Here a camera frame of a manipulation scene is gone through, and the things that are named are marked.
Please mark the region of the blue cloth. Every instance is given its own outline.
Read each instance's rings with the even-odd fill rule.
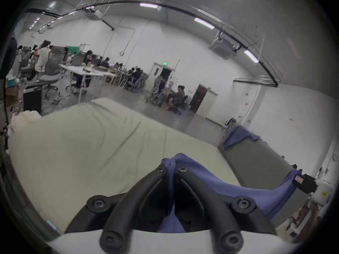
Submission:
[[[232,185],[223,182],[205,167],[198,162],[189,158],[188,156],[179,153],[171,159],[165,158],[162,160],[169,177],[169,204],[172,207],[171,214],[163,220],[158,232],[162,233],[182,233],[184,232],[179,220],[174,214],[174,180],[175,180],[175,166],[176,164],[182,164],[201,180],[203,180],[210,188],[216,193],[237,197],[247,196],[254,199],[257,206],[265,214],[265,216],[271,220],[279,212],[279,210],[285,205],[288,199],[292,196],[297,188],[293,184],[293,179],[297,174],[301,174],[302,170],[290,171],[286,178],[282,181],[280,186],[273,190],[267,189],[255,189],[247,188],[237,185]]]
[[[246,128],[242,127],[241,125],[238,125],[226,136],[223,143],[224,150],[229,146],[237,144],[238,142],[245,138],[251,138],[253,141],[257,141],[260,138],[260,136],[249,132]]]
[[[106,60],[102,61],[100,65],[103,66],[103,67],[109,68],[108,61],[106,61]]]

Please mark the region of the man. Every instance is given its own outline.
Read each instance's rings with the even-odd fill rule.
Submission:
[[[109,57],[106,57],[106,59],[101,62],[100,66],[103,66],[105,68],[109,68],[108,61],[109,61]]]
[[[174,93],[173,97],[170,98],[168,101],[167,110],[170,109],[172,105],[176,106],[177,104],[182,102],[185,96],[184,89],[185,89],[185,86],[178,86],[178,92]]]

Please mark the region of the woman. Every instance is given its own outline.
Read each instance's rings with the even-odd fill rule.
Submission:
[[[34,57],[34,53],[35,53],[35,51],[37,50],[37,45],[35,44],[34,46],[33,46],[33,52],[31,53],[31,55],[30,55],[30,59],[32,59],[32,57]]]
[[[50,41],[44,40],[40,48],[34,53],[38,57],[38,61],[35,64],[35,70],[39,74],[45,72],[45,65],[48,61],[48,54],[51,51],[49,48]]]
[[[22,54],[22,45],[20,45],[17,49],[17,55],[21,55]]]
[[[86,52],[86,55],[85,55],[84,60],[83,60],[83,63],[85,63],[85,65],[87,65],[87,63],[92,60],[92,54],[93,54],[93,52],[91,50],[88,50]],[[78,93],[80,91],[83,76],[80,75],[80,74],[76,74],[76,73],[73,73],[73,76],[75,76],[77,78],[77,82],[75,84],[76,90],[74,91],[74,93]],[[86,77],[85,77],[86,87],[88,87],[90,85],[90,82],[91,82],[91,76],[86,75]]]

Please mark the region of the office chair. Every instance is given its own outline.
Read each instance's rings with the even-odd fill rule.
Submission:
[[[65,48],[63,46],[53,46],[52,50],[48,54],[48,61],[45,66],[45,74],[40,78],[40,81],[47,86],[44,88],[47,92],[51,89],[58,91],[58,88],[51,86],[51,84],[56,83],[60,79],[60,66],[66,54]]]
[[[157,93],[158,90],[159,90],[159,86],[160,86],[161,80],[162,80],[162,76],[160,76],[160,75],[157,78],[155,78],[154,86],[150,90],[150,96],[147,98],[146,102],[148,102],[149,99],[153,99],[154,98],[155,93]]]
[[[83,61],[84,61],[84,59],[85,59],[85,56],[86,56],[86,53],[85,53],[85,52],[80,51],[79,53],[77,53],[77,54],[73,57],[71,66],[76,66],[76,67],[81,66],[82,63],[83,63]],[[75,76],[73,76],[73,74],[72,74],[72,76],[71,76],[71,78],[70,78],[70,81],[72,82],[72,81],[76,81],[76,80],[77,80],[77,78],[76,78]],[[70,84],[69,86],[66,87],[66,89],[67,89],[68,87],[71,89],[72,87],[75,87],[75,84]]]
[[[31,65],[28,65],[29,57],[31,56],[31,47],[29,46],[24,46],[22,48],[22,53],[21,53],[21,62],[19,65],[19,72],[22,74],[26,74],[30,72],[31,70]]]
[[[143,72],[139,79],[134,84],[132,81],[129,81],[128,84],[130,85],[130,87],[126,88],[126,90],[131,90],[134,93],[140,92],[143,88],[142,85],[145,86],[145,83],[143,81],[146,76],[148,77],[148,75],[146,75],[146,73]]]
[[[177,103],[174,107],[170,108],[170,110],[173,111],[175,114],[179,112],[179,115],[181,115],[181,111],[179,110],[179,108],[183,108],[186,105],[185,100],[187,99],[187,97],[188,95],[186,95],[180,103]]]
[[[85,52],[79,52],[77,53],[74,57],[73,57],[73,61],[72,61],[72,66],[81,66],[84,59],[85,59],[86,53]]]

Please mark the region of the mattress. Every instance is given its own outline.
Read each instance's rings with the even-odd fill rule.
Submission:
[[[127,192],[180,152],[239,185],[216,147],[105,98],[47,115],[8,144],[28,199],[62,232],[90,197]]]

